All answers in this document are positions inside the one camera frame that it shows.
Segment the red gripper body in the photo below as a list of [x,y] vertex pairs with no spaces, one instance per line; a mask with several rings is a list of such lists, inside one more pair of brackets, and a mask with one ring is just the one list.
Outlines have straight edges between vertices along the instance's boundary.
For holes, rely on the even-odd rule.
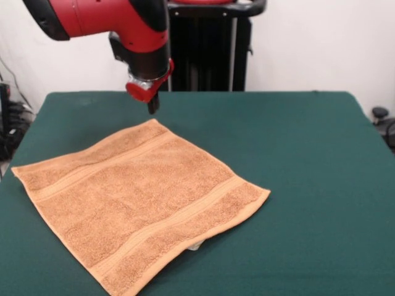
[[159,88],[168,80],[169,76],[174,70],[174,63],[171,58],[168,60],[168,70],[166,73],[154,80],[143,80],[137,78],[131,73],[129,74],[129,80],[126,83],[126,90],[129,95],[140,102],[149,103],[155,95],[157,95]]

